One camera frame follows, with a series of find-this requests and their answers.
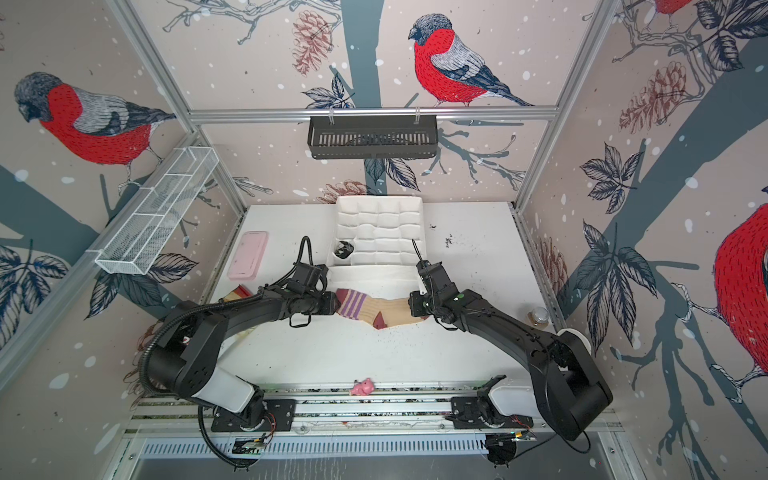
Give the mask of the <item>black grey argyle sock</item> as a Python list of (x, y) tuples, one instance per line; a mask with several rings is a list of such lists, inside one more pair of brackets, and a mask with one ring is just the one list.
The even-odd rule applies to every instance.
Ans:
[(340, 240), (336, 243), (333, 255), (339, 260), (346, 260), (354, 253), (354, 245), (350, 241)]

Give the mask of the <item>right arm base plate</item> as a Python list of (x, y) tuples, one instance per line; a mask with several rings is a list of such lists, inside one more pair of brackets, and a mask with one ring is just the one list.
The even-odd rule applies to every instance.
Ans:
[(455, 429), (530, 429), (539, 417), (532, 388), (505, 375), (491, 378), (473, 396), (452, 397), (450, 404), (445, 419)]

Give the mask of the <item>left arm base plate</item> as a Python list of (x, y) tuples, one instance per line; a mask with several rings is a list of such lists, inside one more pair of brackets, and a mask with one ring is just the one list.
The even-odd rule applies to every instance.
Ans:
[(215, 433), (288, 432), (296, 406), (293, 399), (256, 399), (238, 414), (216, 407), (211, 430)]

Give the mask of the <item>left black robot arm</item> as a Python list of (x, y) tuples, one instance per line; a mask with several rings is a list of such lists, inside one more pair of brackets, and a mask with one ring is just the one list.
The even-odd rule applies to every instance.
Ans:
[(246, 428), (259, 426), (266, 416), (263, 391), (218, 366), (221, 346), (265, 323), (295, 315), (333, 315), (339, 301), (327, 289), (328, 272), (324, 264), (297, 262), (283, 278), (252, 296), (205, 305), (182, 303), (140, 357), (139, 380), (145, 391), (224, 410)]

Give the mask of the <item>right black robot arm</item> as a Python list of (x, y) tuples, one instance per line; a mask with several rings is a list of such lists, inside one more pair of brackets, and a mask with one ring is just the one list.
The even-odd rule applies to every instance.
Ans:
[(553, 334), (502, 312), (480, 294), (459, 290), (440, 262), (417, 263), (424, 293), (411, 293), (416, 317), (478, 336), (529, 373), (538, 412), (560, 437), (575, 441), (612, 403), (613, 394), (588, 349), (574, 333)]

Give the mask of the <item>beige maroon striped sock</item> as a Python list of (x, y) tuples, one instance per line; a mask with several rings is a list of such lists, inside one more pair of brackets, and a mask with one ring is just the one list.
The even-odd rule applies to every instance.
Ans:
[(376, 330), (411, 325), (426, 320), (411, 314), (406, 299), (387, 300), (363, 292), (339, 289), (335, 292), (340, 305), (336, 313), (343, 318), (361, 321)]

